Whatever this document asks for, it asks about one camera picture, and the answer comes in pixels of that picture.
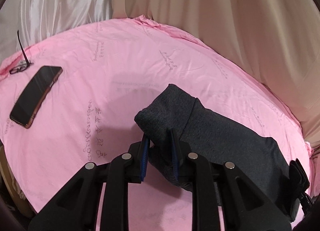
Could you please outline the white satin curtain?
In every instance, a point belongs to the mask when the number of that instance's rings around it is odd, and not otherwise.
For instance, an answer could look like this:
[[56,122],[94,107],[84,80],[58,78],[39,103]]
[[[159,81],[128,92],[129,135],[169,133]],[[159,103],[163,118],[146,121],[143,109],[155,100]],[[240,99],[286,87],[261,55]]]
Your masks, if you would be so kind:
[[112,0],[1,0],[1,60],[83,24],[109,20]]

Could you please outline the pink bed sheet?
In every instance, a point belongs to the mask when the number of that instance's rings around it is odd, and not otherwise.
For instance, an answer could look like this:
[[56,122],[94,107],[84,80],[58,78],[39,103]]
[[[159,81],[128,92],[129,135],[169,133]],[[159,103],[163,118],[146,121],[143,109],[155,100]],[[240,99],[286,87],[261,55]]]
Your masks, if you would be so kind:
[[[63,71],[25,129],[9,115],[42,66]],[[142,139],[135,115],[169,84],[202,105],[275,139],[312,178],[299,122],[262,83],[190,34],[144,17],[108,20],[52,36],[1,65],[1,141],[39,212],[87,162],[104,164]]]

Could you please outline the beige curtain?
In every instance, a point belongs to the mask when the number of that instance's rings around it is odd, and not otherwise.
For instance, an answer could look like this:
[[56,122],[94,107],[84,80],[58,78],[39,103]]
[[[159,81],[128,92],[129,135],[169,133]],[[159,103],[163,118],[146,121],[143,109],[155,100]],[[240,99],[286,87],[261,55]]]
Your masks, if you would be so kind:
[[314,0],[112,0],[203,41],[267,86],[319,145],[319,8]]

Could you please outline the dark grey pants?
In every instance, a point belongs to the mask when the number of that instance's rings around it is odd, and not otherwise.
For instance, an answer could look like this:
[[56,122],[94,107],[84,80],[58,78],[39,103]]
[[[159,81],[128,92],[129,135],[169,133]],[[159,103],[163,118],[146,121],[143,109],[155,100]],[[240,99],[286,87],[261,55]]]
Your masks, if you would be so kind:
[[145,109],[135,122],[150,137],[150,163],[173,185],[187,191],[189,184],[178,183],[174,177],[172,148],[166,136],[174,129],[180,142],[208,161],[233,162],[285,214],[295,221],[299,202],[290,192],[289,165],[277,142],[262,137],[223,115],[205,108],[176,85],[168,87]]

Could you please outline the black smartphone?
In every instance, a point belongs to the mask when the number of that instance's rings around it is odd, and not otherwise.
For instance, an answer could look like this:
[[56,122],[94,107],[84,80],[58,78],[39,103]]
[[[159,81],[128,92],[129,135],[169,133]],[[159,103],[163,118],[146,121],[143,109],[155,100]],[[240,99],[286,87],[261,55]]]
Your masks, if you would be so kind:
[[18,97],[9,118],[25,129],[31,127],[42,102],[62,71],[59,66],[42,66]]

